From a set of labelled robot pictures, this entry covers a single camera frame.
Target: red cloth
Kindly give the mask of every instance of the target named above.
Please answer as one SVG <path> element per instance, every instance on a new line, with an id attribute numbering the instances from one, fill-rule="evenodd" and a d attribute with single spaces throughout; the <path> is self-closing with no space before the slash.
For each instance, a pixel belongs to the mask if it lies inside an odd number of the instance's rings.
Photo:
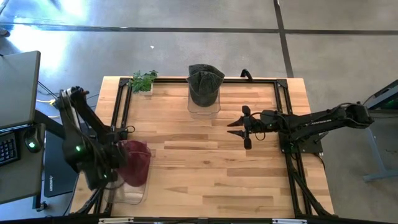
<path id="1" fill-rule="evenodd" d="M 126 140 L 120 142 L 127 154 L 127 166 L 119 168 L 116 172 L 132 187 L 139 187 L 147 182 L 150 150 L 146 143 Z"/>

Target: green leaves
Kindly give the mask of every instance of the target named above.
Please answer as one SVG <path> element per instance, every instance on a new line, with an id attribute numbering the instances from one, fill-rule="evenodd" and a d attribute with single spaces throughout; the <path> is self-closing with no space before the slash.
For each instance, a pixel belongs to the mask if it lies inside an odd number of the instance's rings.
<path id="1" fill-rule="evenodd" d="M 150 91 L 151 84 L 157 78 L 158 72 L 155 70 L 149 71 L 149 73 L 145 73 L 141 75 L 141 71 L 133 73 L 133 78 L 130 81 L 129 85 L 132 86 L 132 91 L 134 93 L 138 93 L 139 91 Z"/>

